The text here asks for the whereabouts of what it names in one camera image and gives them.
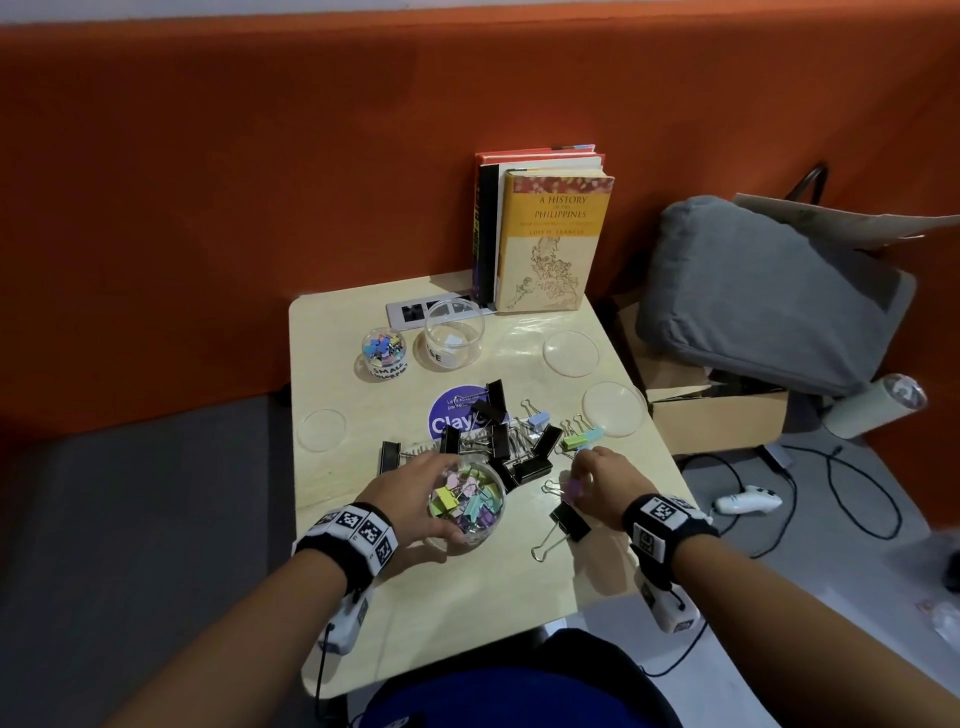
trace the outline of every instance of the person's left hand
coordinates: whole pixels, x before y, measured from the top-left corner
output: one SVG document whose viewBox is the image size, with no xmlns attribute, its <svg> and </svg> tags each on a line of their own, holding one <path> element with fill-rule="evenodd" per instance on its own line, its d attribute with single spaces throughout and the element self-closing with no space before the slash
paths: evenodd
<svg viewBox="0 0 960 728">
<path fill-rule="evenodd" d="M 431 536 L 454 544 L 464 542 L 464 532 L 446 519 L 435 519 L 427 512 L 427 501 L 437 479 L 447 469 L 460 465 L 459 455 L 423 452 L 406 465 L 379 475 L 370 481 L 357 500 L 372 503 L 390 519 L 400 546 Z"/>
</svg>

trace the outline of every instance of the hand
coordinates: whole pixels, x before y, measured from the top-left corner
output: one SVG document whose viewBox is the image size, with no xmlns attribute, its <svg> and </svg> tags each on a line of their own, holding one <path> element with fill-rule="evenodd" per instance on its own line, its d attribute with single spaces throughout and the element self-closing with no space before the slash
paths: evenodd
<svg viewBox="0 0 960 728">
<path fill-rule="evenodd" d="M 570 477 L 583 484 L 573 504 L 614 531 L 623 530 L 627 506 L 644 494 L 658 492 L 627 458 L 607 448 L 580 450 L 573 459 Z"/>
<path fill-rule="evenodd" d="M 357 500 L 372 503 L 386 514 L 400 546 L 409 546 L 431 536 L 461 544 L 464 532 L 456 523 L 432 518 L 427 512 L 427 501 L 437 479 L 445 470 L 457 468 L 459 464 L 458 455 L 422 452 L 402 468 L 371 480 Z"/>
</svg>

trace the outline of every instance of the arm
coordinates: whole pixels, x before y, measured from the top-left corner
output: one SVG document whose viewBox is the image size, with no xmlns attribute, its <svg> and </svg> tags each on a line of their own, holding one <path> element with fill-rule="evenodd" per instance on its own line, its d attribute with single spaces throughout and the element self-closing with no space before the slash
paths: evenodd
<svg viewBox="0 0 960 728">
<path fill-rule="evenodd" d="M 577 455 L 577 506 L 614 529 L 656 488 L 612 450 Z M 682 542 L 673 572 L 744 680 L 784 726 L 957 725 L 960 700 L 815 597 L 712 536 Z"/>
<path fill-rule="evenodd" d="M 426 502 L 455 456 L 425 453 L 379 476 L 359 500 L 390 519 L 401 546 L 437 536 L 462 541 Z M 296 554 L 164 667 L 107 728 L 264 725 L 336 613 L 347 578 L 319 551 Z"/>
</svg>

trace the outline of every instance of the person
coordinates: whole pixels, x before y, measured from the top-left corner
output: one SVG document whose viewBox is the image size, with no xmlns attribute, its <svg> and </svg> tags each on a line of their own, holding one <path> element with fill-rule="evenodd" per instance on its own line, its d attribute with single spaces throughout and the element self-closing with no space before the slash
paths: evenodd
<svg viewBox="0 0 960 728">
<path fill-rule="evenodd" d="M 389 520 L 399 546 L 463 534 L 423 508 L 456 456 L 425 453 L 373 480 L 357 499 Z M 582 450 L 576 506 L 609 528 L 653 484 L 622 455 Z M 960 725 L 960 700 L 813 596 L 719 538 L 673 553 L 672 574 L 782 726 Z M 109 728 L 259 726 L 300 670 L 348 588 L 337 560 L 299 550 L 188 645 L 108 720 Z M 362 717 L 385 726 L 676 726 L 672 708 L 617 647 L 561 630 L 512 665 L 434 666 L 388 681 Z"/>
</svg>

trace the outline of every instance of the small jar of binder clips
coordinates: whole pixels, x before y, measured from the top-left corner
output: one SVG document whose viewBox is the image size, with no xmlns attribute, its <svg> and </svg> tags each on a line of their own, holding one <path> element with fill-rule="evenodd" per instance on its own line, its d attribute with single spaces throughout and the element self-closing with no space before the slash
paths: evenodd
<svg viewBox="0 0 960 728">
<path fill-rule="evenodd" d="M 459 470 L 441 475 L 428 504 L 430 515 L 447 519 L 478 546 L 496 528 L 506 507 L 503 481 L 486 463 L 464 462 Z"/>
<path fill-rule="evenodd" d="M 484 320 L 480 306 L 465 298 L 443 299 L 427 309 L 423 323 L 426 352 L 444 369 L 460 369 L 480 355 Z"/>
<path fill-rule="evenodd" d="M 363 337 L 363 358 L 378 379 L 393 379 L 407 370 L 407 343 L 395 328 L 375 328 Z"/>
</svg>

